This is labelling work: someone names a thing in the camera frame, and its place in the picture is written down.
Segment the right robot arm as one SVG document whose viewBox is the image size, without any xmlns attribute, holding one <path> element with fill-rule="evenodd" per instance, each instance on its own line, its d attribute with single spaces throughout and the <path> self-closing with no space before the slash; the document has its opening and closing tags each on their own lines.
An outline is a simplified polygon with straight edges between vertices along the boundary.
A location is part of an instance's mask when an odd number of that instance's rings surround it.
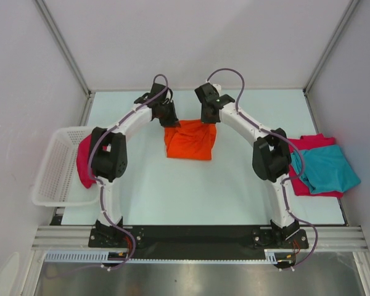
<svg viewBox="0 0 370 296">
<path fill-rule="evenodd" d="M 245 113 L 231 96 L 220 94 L 220 86 L 204 83 L 195 89 L 201 103 L 202 123 L 224 123 L 239 133 L 252 146 L 252 168 L 268 186 L 273 209 L 272 240 L 278 247 L 294 241 L 299 222 L 290 213 L 286 192 L 291 163 L 289 141 L 283 129 L 268 129 Z"/>
</svg>

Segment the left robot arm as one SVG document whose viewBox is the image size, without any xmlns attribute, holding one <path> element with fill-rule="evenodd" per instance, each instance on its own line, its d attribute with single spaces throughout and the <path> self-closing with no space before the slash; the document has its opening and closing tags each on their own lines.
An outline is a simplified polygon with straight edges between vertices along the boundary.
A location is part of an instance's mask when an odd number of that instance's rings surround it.
<svg viewBox="0 0 370 296">
<path fill-rule="evenodd" d="M 134 101 L 123 118 L 112 126 L 96 127 L 91 133 L 88 175 L 99 188 L 100 214 L 96 224 L 106 227 L 102 238 L 112 247 L 120 245 L 124 239 L 123 230 L 118 228 L 123 215 L 114 191 L 115 182 L 124 175 L 128 166 L 127 142 L 155 118 L 163 127 L 179 125 L 173 91 L 156 82 L 148 93 Z"/>
</svg>

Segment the orange t-shirt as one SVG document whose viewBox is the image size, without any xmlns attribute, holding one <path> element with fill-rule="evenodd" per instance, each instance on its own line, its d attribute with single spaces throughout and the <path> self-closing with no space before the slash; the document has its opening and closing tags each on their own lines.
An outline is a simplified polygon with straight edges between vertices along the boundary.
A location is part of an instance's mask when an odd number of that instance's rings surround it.
<svg viewBox="0 0 370 296">
<path fill-rule="evenodd" d="M 217 129 L 200 120 L 181 120 L 179 126 L 165 128 L 164 143 L 168 158 L 211 161 Z"/>
</svg>

